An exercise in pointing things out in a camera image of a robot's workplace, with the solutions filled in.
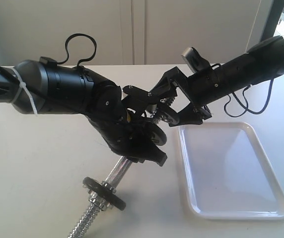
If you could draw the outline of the left robot arm black grey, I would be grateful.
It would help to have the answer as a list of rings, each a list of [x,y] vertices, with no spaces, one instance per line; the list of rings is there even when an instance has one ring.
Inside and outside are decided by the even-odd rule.
[[[138,87],[121,87],[91,69],[60,66],[52,59],[0,66],[0,103],[26,115],[84,115],[113,153],[135,163],[162,166],[167,159],[160,149],[167,137],[146,117],[159,101]]]

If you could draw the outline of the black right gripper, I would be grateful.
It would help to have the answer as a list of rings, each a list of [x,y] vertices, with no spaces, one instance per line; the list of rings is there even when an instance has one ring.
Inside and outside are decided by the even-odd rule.
[[[217,99],[216,92],[223,84],[222,67],[211,66],[187,77],[179,69],[166,71],[157,84],[150,90],[150,94],[160,102],[173,102],[177,97],[178,87],[190,103],[178,113],[179,122],[169,123],[169,126],[201,125],[210,119],[212,114],[207,106]]]

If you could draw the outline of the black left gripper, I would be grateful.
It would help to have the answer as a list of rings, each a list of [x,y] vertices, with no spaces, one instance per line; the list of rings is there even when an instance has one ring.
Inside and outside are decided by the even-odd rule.
[[[134,163],[152,161],[163,166],[167,155],[159,149],[159,126],[138,119],[128,120],[131,113],[96,113],[87,117],[110,150]]]

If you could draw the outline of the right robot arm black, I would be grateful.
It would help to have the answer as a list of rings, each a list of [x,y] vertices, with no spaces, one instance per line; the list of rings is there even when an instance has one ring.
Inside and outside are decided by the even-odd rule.
[[[268,38],[224,64],[210,65],[193,47],[188,47],[182,58],[193,74],[186,76],[178,67],[163,74],[151,90],[160,98],[149,110],[153,123],[200,125],[212,117],[208,104],[284,75],[284,37]]]

